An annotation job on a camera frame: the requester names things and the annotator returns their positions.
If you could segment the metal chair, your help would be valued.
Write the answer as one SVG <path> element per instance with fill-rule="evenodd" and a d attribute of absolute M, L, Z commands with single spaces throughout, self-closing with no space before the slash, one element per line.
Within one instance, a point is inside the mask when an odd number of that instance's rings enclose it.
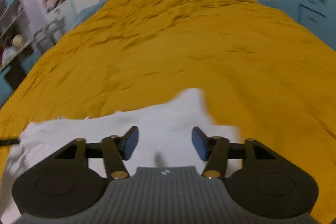
<path fill-rule="evenodd" d="M 66 34 L 65 26 L 65 17 L 62 17 L 61 19 L 53 20 L 42 29 L 35 32 L 33 35 L 33 43 L 38 51 L 40 53 L 45 53 L 47 51 L 42 47 L 42 43 L 45 40 L 49 40 L 52 45 L 55 46 L 58 41 L 54 38 L 54 34 L 58 32 L 60 37 L 64 36 Z"/>

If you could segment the white shelf unit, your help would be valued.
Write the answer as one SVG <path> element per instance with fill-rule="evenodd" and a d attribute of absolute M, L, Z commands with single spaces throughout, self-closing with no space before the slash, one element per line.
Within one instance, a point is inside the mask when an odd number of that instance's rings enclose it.
<path fill-rule="evenodd" d="M 32 53 L 31 46 L 15 47 L 16 36 L 26 44 L 33 35 L 22 0 L 1 0 L 1 101 L 7 100 L 26 76 L 22 62 Z"/>

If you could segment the mustard yellow bed cover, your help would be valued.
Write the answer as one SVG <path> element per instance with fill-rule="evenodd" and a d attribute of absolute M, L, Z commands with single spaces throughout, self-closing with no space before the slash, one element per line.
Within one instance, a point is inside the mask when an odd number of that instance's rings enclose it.
<path fill-rule="evenodd" d="M 33 66 L 1 108 L 1 137 L 60 116 L 98 118 L 205 93 L 238 126 L 317 181 L 335 219 L 335 51 L 255 0 L 109 0 Z"/>

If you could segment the blue pillow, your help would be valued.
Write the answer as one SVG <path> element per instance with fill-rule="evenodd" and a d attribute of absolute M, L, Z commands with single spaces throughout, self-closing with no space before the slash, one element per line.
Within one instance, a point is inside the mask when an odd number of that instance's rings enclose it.
<path fill-rule="evenodd" d="M 82 24 L 85 22 L 88 18 L 90 18 L 93 14 L 98 12 L 106 3 L 108 0 L 103 0 L 100 1 L 92 6 L 89 6 L 85 9 L 82 9 L 76 16 L 75 16 L 75 21 L 73 23 L 72 28 L 77 27 L 78 25 Z"/>

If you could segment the white printed t-shirt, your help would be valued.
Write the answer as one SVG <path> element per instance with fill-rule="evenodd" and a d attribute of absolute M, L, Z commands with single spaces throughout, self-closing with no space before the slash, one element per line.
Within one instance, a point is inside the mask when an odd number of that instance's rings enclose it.
<path fill-rule="evenodd" d="M 195 166 L 198 172 L 205 167 L 192 144 L 191 131 L 198 126 L 209 136 L 222 136 L 240 143 L 240 131 L 232 126 L 214 123 L 205 106 L 200 89 L 186 89 L 171 101 L 139 110 L 120 112 L 101 118 L 67 119 L 35 123 L 22 131 L 20 144 L 15 145 L 7 158 L 1 180 L 1 221 L 13 223 L 20 212 L 12 198 L 15 179 L 58 149 L 76 138 L 99 143 L 110 135 L 124 135 L 132 126 L 139 129 L 139 141 L 125 165 L 130 174 L 141 167 L 168 168 Z"/>

